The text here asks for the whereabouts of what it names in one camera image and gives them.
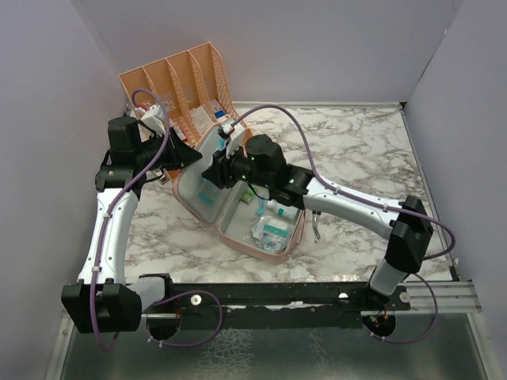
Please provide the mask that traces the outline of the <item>blue tissue pack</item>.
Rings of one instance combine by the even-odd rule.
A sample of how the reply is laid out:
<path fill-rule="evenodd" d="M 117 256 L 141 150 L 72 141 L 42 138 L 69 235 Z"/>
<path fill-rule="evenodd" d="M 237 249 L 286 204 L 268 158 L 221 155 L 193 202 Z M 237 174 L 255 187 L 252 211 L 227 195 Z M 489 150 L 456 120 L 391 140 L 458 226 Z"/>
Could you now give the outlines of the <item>blue tissue pack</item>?
<path fill-rule="evenodd" d="M 221 190 L 217 188 L 211 181 L 204 178 L 201 179 L 200 187 L 197 191 L 198 198 L 208 206 L 214 206 L 219 198 Z"/>

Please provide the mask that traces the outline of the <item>small green box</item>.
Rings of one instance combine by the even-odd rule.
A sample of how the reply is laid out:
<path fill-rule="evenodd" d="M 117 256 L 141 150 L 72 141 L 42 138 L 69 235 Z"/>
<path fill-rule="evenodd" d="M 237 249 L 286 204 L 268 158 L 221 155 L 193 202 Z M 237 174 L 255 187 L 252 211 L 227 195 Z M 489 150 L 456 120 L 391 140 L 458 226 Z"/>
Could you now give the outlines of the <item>small green box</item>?
<path fill-rule="evenodd" d="M 247 189 L 241 195 L 240 200 L 244 203 L 250 204 L 254 198 L 255 198 L 254 193 L 251 190 Z"/>

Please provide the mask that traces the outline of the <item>small teal strip packet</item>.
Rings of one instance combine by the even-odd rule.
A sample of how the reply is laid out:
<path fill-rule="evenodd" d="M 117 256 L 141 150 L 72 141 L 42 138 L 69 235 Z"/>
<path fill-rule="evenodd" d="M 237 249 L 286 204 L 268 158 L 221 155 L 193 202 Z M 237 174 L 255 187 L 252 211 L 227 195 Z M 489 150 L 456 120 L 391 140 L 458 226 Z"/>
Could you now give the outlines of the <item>small teal strip packet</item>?
<path fill-rule="evenodd" d="M 265 199 L 259 199 L 259 208 L 257 209 L 257 215 L 263 215 L 265 213 Z"/>

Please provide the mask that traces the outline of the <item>teal bandage packet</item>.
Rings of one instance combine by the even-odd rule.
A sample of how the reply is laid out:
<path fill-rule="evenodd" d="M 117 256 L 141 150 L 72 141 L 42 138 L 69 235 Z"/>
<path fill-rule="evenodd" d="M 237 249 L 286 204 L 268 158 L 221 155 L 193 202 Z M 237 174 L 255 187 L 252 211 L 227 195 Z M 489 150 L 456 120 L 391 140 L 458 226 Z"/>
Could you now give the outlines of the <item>teal bandage packet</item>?
<path fill-rule="evenodd" d="M 289 235 L 289 230 L 286 228 L 281 228 L 271 224 L 265 224 L 263 227 L 263 232 L 266 234 L 274 234 L 280 237 L 287 237 Z"/>

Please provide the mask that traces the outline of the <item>pink medicine kit case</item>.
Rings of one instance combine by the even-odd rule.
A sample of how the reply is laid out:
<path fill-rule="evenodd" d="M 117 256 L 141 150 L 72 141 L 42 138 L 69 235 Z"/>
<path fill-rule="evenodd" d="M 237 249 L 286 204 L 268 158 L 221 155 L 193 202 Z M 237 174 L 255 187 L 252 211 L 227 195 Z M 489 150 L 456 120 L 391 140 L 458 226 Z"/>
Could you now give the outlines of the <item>pink medicine kit case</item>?
<path fill-rule="evenodd" d="M 266 189 L 256 187 L 257 195 L 250 204 L 240 200 L 243 192 L 249 187 L 243 182 L 238 182 L 233 188 L 220 189 L 221 193 L 214 206 L 203 203 L 197 195 L 200 187 L 202 172 L 212 163 L 212 154 L 219 148 L 225 147 L 224 140 L 218 133 L 219 124 L 214 123 L 202 136 L 195 149 L 202 153 L 203 157 L 180 171 L 173 183 L 173 194 L 177 201 L 183 205 L 201 224 L 211 227 L 219 232 L 220 241 L 240 253 L 245 253 L 257 259 L 281 264 L 288 258 L 289 253 L 300 243 L 303 237 L 305 213 L 299 211 L 296 220 L 290 221 L 278 217 L 267 208 L 265 213 L 275 218 L 284 220 L 292 225 L 293 230 L 287 238 L 287 246 L 281 254 L 273 255 L 258 248 L 259 240 L 254 239 L 251 233 L 252 227 L 262 215 L 257 215 L 259 208 L 259 196 L 266 198 L 269 192 Z"/>

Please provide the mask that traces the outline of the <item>white plastic bottle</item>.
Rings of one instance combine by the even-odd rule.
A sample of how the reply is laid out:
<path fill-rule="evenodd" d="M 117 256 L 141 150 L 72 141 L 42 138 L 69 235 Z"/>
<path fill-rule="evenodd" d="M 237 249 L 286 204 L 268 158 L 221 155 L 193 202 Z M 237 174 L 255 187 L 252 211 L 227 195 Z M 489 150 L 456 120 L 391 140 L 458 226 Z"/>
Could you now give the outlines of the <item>white plastic bottle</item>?
<path fill-rule="evenodd" d="M 299 209 L 297 207 L 285 206 L 281 203 L 278 203 L 274 199 L 269 200 L 266 206 L 268 209 L 272 210 L 274 214 L 277 215 L 278 217 L 290 221 L 296 220 L 299 215 Z"/>

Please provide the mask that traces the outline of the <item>clear bandage bag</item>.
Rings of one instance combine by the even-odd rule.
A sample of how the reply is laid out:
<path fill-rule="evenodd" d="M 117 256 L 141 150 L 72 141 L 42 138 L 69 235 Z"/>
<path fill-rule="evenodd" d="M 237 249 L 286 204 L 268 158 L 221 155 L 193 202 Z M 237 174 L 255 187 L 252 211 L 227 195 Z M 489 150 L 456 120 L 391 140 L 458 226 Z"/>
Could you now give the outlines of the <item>clear bandage bag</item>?
<path fill-rule="evenodd" d="M 257 246 L 260 250 L 269 254 L 281 254 L 287 246 L 287 238 L 278 235 L 264 234 Z"/>

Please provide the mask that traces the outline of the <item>black handled scissors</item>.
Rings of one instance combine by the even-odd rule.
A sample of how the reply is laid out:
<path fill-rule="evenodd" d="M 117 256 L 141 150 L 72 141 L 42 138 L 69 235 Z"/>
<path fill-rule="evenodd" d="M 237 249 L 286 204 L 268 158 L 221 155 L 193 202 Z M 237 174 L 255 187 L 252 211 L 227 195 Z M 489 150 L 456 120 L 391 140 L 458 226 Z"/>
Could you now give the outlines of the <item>black handled scissors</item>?
<path fill-rule="evenodd" d="M 312 230 L 313 230 L 313 234 L 314 234 L 314 242 L 315 243 L 318 243 L 321 239 L 321 234 L 318 230 L 320 216 L 321 216 L 320 211 L 312 211 Z"/>

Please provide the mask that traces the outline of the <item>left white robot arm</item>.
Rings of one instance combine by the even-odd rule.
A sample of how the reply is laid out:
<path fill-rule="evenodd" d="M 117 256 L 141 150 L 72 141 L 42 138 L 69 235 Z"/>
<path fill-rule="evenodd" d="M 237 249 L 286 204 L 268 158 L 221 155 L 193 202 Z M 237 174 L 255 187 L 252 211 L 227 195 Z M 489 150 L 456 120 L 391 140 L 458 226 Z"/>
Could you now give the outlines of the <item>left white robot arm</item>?
<path fill-rule="evenodd" d="M 109 149 L 97 172 L 97 216 L 86 261 L 61 301 L 81 333 L 131 332 L 144 310 L 163 313 L 175 301 L 168 275 L 142 275 L 127 284 L 128 234 L 147 171 L 174 171 L 202 157 L 161 116 L 121 116 L 108 122 Z"/>

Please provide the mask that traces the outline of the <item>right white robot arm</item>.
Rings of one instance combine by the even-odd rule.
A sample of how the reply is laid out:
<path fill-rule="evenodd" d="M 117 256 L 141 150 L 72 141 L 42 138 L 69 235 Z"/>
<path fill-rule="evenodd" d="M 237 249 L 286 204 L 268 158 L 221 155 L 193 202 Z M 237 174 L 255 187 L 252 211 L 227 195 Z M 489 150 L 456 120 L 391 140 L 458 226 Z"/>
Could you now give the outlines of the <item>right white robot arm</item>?
<path fill-rule="evenodd" d="M 208 152 L 202 176 L 220 189 L 237 182 L 267 190 L 269 201 L 286 207 L 329 214 L 365 227 L 387 240 L 387 251 L 364 289 L 365 303 L 381 310 L 396 287 L 421 268 L 433 228 L 422 202 L 407 196 L 402 202 L 383 199 L 325 183 L 316 173 L 286 162 L 281 147 L 267 135 L 255 135 L 245 147 Z"/>

